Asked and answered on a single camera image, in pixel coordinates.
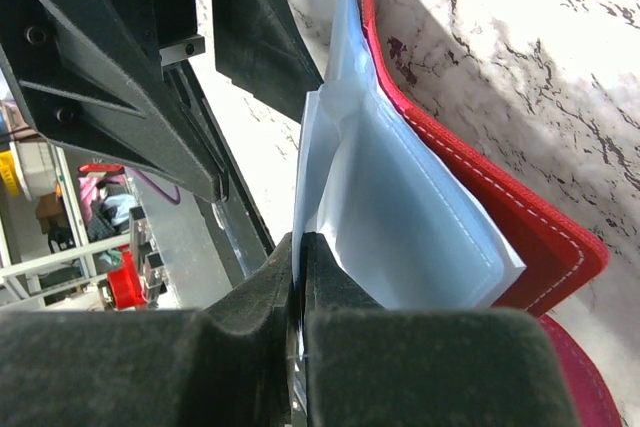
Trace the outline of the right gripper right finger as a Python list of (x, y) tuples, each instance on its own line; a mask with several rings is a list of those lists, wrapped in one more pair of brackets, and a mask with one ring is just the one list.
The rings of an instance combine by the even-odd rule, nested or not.
[(548, 336), (512, 309), (386, 310), (301, 245), (307, 418), (312, 426), (574, 426)]

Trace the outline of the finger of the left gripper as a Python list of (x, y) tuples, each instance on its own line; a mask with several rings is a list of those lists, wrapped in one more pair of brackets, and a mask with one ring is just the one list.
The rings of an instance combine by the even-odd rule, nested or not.
[(234, 85), (289, 119), (322, 77), (287, 0), (212, 0), (215, 66)]
[(1, 71), (31, 128), (215, 202), (229, 158), (189, 60), (152, 62), (109, 0), (1, 0)]

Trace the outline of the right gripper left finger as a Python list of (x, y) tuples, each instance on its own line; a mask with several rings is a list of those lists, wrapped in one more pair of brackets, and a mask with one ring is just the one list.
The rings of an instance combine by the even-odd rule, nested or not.
[(5, 426), (282, 426), (291, 241), (195, 310), (6, 312)]

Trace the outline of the red card holder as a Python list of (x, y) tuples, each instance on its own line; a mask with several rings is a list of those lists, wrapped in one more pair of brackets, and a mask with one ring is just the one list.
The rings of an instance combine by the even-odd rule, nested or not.
[(374, 0), (337, 0), (324, 84), (302, 120), (292, 261), (322, 234), (389, 309), (512, 307), (550, 335), (585, 426), (620, 418), (598, 369), (548, 313), (600, 274), (604, 243), (401, 92)]

